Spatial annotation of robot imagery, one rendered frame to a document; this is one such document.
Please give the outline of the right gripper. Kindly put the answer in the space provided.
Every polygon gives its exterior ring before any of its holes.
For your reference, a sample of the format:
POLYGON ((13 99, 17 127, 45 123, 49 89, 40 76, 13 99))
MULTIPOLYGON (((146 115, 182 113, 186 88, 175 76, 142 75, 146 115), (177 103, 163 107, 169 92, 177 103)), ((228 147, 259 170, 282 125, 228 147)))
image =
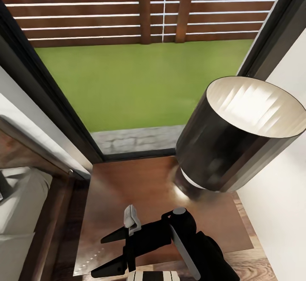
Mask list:
POLYGON ((124 275, 136 270, 135 258, 157 250, 156 232, 152 222, 142 225, 142 229, 129 236, 129 228, 122 227, 101 239, 101 244, 126 239, 123 255, 91 271, 94 278, 124 275))

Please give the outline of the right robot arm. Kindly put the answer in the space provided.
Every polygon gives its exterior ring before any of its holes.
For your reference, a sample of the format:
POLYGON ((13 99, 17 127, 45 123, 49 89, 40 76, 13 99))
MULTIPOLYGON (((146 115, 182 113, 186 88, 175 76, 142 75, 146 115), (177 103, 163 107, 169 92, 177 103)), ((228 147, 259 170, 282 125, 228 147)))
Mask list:
POLYGON ((172 240, 196 281, 241 281, 224 260, 219 245, 197 227, 184 207, 164 213, 161 220, 141 225, 136 208, 129 205, 124 213, 126 226, 101 239, 101 244, 126 239, 123 255, 91 271, 94 278, 124 275, 136 270, 135 258, 169 245, 172 240))

